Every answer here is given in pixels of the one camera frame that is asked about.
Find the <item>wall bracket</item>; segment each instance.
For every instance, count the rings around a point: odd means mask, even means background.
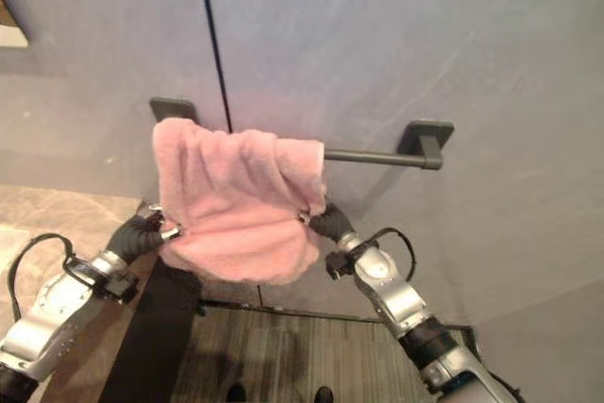
[[[149,100],[149,105],[158,122],[164,118],[178,117],[189,118],[199,125],[195,105],[190,101],[156,97]],[[443,147],[454,129],[449,122],[416,120],[405,128],[396,153],[326,148],[325,159],[439,170],[443,166]]]

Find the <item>shoe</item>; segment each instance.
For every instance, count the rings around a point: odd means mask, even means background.
[[[230,386],[226,394],[226,401],[247,401],[245,388],[239,382]]]
[[[314,403],[333,403],[333,392],[327,386],[322,386],[314,396]]]

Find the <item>black vertical line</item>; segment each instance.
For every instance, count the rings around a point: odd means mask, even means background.
[[[258,299],[260,300],[260,306],[264,307],[264,302],[262,301],[262,291],[260,290],[260,285],[257,285],[256,288],[258,289]]]
[[[208,18],[208,27],[210,29],[211,48],[214,54],[214,63],[216,64],[216,73],[218,73],[218,81],[220,83],[220,94],[223,97],[223,106],[225,107],[226,125],[228,132],[233,132],[233,124],[230,118],[230,108],[228,107],[227,84],[225,83],[225,74],[223,73],[223,64],[220,60],[220,49],[218,48],[218,37],[216,35],[216,27],[214,25],[214,15],[211,10],[211,1],[204,0],[206,6],[206,17]]]

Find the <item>black cable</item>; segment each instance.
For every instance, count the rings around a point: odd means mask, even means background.
[[[508,391],[510,394],[512,394],[512,396],[516,399],[516,401],[518,403],[527,403],[527,400],[525,400],[521,395],[520,395],[520,389],[514,389],[507,381],[505,381],[503,378],[497,376],[495,373],[493,372],[489,372],[491,374],[491,376],[493,377],[493,379],[495,381],[497,381],[499,384],[501,384],[503,387],[505,387],[506,391]]]
[[[76,254],[74,253],[74,245],[72,244],[71,241],[69,241],[69,239],[65,238],[62,235],[59,235],[58,233],[43,233],[42,235],[38,235],[29,241],[29,243],[19,253],[17,258],[12,262],[12,264],[10,265],[10,267],[8,269],[8,273],[7,273],[8,293],[10,294],[10,303],[12,305],[12,315],[13,315],[15,321],[19,321],[21,319],[21,309],[19,308],[19,301],[17,301],[17,296],[15,294],[15,280],[17,278],[17,270],[19,269],[19,263],[21,263],[21,260],[23,259],[23,257],[27,253],[27,251],[29,251],[29,249],[31,249],[34,245],[36,245],[37,243],[41,243],[42,241],[52,240],[52,239],[58,239],[58,240],[63,241],[64,252],[65,252],[65,260],[63,260],[63,264],[62,264],[63,271],[65,271],[65,273],[67,273],[69,276],[73,277],[75,280],[86,285],[87,287],[89,287],[89,288],[92,287],[92,285],[89,282],[87,282],[86,280],[84,280],[83,278],[81,278],[80,276],[78,276],[71,270],[72,263],[74,261],[81,262],[81,260],[76,257]]]
[[[374,243],[377,241],[378,238],[381,238],[382,236],[387,235],[388,233],[396,233],[396,235],[398,235],[398,237],[400,239],[402,239],[403,242],[405,243],[405,245],[407,246],[407,250],[409,250],[409,255],[411,256],[411,268],[409,269],[409,272],[407,273],[407,276],[405,277],[405,281],[411,282],[411,279],[413,278],[413,275],[415,274],[415,267],[417,266],[417,260],[415,259],[415,251],[413,250],[411,241],[409,240],[409,238],[407,238],[407,236],[405,236],[405,234],[402,231],[397,230],[394,227],[385,227],[382,230],[378,231],[376,234],[374,234],[374,236],[369,238],[363,244]]]

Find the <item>pink towel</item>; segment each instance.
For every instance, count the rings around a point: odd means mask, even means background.
[[[184,227],[160,251],[167,264],[204,278],[281,284],[317,260],[316,236],[296,214],[325,210],[322,143],[169,118],[155,126],[153,146],[163,214]]]

